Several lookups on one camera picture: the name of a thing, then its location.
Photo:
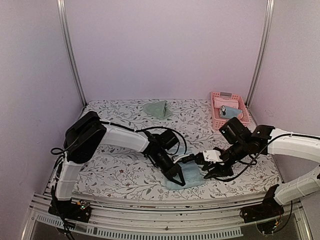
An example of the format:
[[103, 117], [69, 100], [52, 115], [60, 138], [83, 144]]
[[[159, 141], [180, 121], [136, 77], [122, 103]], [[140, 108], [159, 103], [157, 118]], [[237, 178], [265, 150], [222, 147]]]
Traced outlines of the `left aluminium frame post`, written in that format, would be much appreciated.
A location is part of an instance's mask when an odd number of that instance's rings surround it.
[[72, 40], [71, 40], [70, 30], [68, 26], [68, 18], [67, 18], [67, 11], [66, 11], [66, 1], [57, 0], [56, 3], [57, 3], [57, 10], [58, 10], [62, 36], [65, 43], [65, 48], [66, 48], [67, 57], [70, 64], [70, 69], [73, 76], [75, 88], [78, 93], [82, 106], [85, 107], [88, 103], [87, 103], [85, 92], [81, 83], [77, 62], [76, 62], [76, 58], [75, 58], [75, 54], [72, 46]]

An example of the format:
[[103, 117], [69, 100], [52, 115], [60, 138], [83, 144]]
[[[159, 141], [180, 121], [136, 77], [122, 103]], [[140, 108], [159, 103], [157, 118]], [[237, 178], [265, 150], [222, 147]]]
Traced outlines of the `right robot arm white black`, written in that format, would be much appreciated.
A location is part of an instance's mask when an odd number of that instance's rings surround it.
[[292, 131], [285, 131], [272, 125], [258, 125], [250, 131], [236, 117], [228, 120], [219, 132], [229, 143], [229, 148], [205, 150], [202, 153], [208, 173], [205, 179], [215, 178], [221, 182], [235, 179], [232, 165], [253, 156], [270, 155], [277, 160], [294, 160], [307, 163], [302, 170], [294, 170], [296, 178], [272, 186], [259, 206], [262, 218], [269, 218], [282, 206], [295, 199], [306, 197], [320, 190], [320, 138]]

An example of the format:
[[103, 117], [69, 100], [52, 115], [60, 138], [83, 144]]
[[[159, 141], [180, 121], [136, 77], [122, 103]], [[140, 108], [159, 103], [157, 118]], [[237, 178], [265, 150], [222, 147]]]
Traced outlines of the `aluminium frame post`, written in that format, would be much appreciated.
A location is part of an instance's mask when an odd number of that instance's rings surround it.
[[75, 54], [72, 46], [72, 40], [71, 40], [70, 30], [68, 26], [68, 18], [67, 18], [67, 11], [66, 11], [66, 1], [57, 0], [56, 3], [57, 3], [57, 10], [58, 10], [62, 36], [65, 43], [65, 48], [66, 48], [67, 57], [70, 64], [70, 69], [73, 76], [75, 88], [78, 93], [82, 106], [85, 107], [88, 103], [87, 103], [85, 92], [81, 83], [77, 62], [76, 62], [76, 58], [75, 58]]
[[258, 80], [259, 80], [260, 72], [262, 69], [263, 60], [264, 60], [265, 52], [267, 49], [270, 31], [271, 31], [274, 6], [275, 6], [274, 0], [267, 0], [266, 1], [266, 10], [265, 10], [260, 46], [259, 46], [259, 50], [258, 50], [256, 64], [255, 64], [254, 71], [253, 71], [251, 84], [249, 87], [249, 92], [248, 92], [246, 102], [245, 102], [248, 109], [250, 108], [250, 106], [253, 102], [254, 94], [255, 94], [255, 91], [256, 91], [256, 88], [258, 85]]

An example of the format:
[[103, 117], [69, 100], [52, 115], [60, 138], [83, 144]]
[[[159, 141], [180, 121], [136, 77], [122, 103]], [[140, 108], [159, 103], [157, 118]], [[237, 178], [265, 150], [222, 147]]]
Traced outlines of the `light blue towel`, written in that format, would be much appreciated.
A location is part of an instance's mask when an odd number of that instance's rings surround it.
[[200, 173], [198, 165], [194, 161], [188, 163], [182, 163], [178, 161], [178, 164], [181, 167], [183, 177], [185, 180], [185, 185], [180, 186], [172, 181], [169, 181], [167, 178], [164, 179], [164, 186], [167, 190], [177, 191], [187, 188], [193, 188], [200, 186], [205, 183], [203, 176]]

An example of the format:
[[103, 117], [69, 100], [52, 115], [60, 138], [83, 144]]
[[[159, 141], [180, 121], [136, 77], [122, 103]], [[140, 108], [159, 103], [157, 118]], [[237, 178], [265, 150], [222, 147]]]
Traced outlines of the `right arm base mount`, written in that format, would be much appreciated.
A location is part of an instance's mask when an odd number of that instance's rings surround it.
[[262, 201], [262, 203], [241, 208], [239, 216], [244, 220], [245, 223], [251, 223], [277, 217], [282, 215], [284, 212], [284, 208], [273, 198], [266, 198]]

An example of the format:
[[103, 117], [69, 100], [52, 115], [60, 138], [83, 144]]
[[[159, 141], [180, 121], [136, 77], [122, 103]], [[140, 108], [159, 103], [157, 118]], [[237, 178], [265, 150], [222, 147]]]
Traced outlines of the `blue patterned rolled towel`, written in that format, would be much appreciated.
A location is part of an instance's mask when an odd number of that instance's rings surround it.
[[219, 109], [218, 115], [222, 119], [238, 118], [239, 120], [241, 120], [243, 118], [243, 111], [240, 109], [231, 108], [228, 106], [222, 106]]

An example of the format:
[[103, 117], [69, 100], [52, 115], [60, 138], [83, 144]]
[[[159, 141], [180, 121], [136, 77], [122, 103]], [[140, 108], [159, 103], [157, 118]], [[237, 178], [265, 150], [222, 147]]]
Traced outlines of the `right aluminium frame post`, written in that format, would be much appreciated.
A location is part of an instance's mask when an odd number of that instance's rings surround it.
[[275, 6], [274, 0], [267, 0], [266, 1], [266, 10], [265, 10], [260, 46], [259, 46], [259, 50], [258, 50], [256, 64], [255, 64], [254, 71], [253, 71], [251, 84], [249, 87], [249, 92], [248, 92], [246, 102], [245, 102], [248, 109], [250, 108], [250, 106], [253, 102], [254, 94], [255, 94], [255, 91], [256, 91], [256, 88], [258, 85], [258, 80], [259, 80], [260, 72], [262, 69], [263, 60], [264, 60], [265, 52], [267, 49], [270, 31], [271, 31], [274, 6]]

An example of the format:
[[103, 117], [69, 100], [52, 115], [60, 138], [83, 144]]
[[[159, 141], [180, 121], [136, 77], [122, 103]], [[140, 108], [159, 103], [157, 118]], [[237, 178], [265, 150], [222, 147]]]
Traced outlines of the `pink rolled towel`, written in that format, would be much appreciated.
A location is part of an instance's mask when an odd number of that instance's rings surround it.
[[216, 109], [220, 109], [222, 106], [230, 107], [234, 109], [239, 108], [239, 102], [236, 99], [226, 99], [222, 97], [214, 97], [213, 98], [213, 107]]

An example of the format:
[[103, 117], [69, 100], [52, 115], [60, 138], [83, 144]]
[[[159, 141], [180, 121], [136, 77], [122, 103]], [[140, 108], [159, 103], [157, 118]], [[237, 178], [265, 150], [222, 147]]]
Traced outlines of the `front aluminium rail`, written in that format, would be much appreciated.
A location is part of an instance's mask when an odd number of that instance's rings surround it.
[[134, 200], [84, 196], [90, 202], [88, 222], [63, 221], [49, 213], [51, 197], [35, 194], [27, 210], [24, 240], [311, 240], [300, 201], [287, 204], [275, 233], [263, 228], [275, 217], [244, 222], [243, 207], [262, 202], [250, 194], [197, 200]]

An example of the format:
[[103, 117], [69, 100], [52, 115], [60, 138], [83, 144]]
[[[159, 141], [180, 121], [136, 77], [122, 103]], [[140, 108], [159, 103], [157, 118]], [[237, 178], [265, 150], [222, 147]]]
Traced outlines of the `pink plastic basket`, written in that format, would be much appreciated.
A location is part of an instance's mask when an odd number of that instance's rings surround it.
[[240, 95], [212, 91], [210, 96], [213, 129], [218, 130], [233, 117], [238, 118], [245, 126], [250, 123], [250, 115]]

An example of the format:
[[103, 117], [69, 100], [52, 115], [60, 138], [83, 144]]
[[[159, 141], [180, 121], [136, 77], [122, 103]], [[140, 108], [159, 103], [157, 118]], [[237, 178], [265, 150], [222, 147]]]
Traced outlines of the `green towel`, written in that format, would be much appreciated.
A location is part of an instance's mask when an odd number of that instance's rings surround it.
[[143, 111], [160, 120], [165, 120], [173, 115], [172, 111], [167, 107], [166, 100], [146, 103], [143, 106]]

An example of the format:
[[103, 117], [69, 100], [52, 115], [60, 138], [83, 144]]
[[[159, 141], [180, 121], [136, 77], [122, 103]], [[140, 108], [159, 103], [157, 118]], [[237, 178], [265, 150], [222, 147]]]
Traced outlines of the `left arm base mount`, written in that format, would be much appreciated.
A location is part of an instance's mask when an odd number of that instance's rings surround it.
[[87, 201], [72, 202], [72, 200], [52, 200], [48, 213], [78, 222], [88, 223], [91, 217], [91, 204]]

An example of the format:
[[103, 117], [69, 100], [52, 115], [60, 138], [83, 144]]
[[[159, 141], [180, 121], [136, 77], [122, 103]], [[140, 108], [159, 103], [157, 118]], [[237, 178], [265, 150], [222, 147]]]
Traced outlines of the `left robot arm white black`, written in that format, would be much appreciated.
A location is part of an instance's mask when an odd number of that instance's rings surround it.
[[58, 156], [55, 183], [51, 188], [52, 208], [63, 217], [87, 209], [82, 203], [72, 203], [72, 190], [81, 168], [91, 160], [100, 144], [142, 153], [167, 180], [184, 186], [182, 169], [167, 152], [179, 143], [181, 137], [179, 132], [167, 127], [163, 127], [161, 134], [151, 133], [149, 128], [131, 129], [103, 121], [95, 111], [87, 112], [66, 131], [63, 147], [54, 147], [50, 151]]

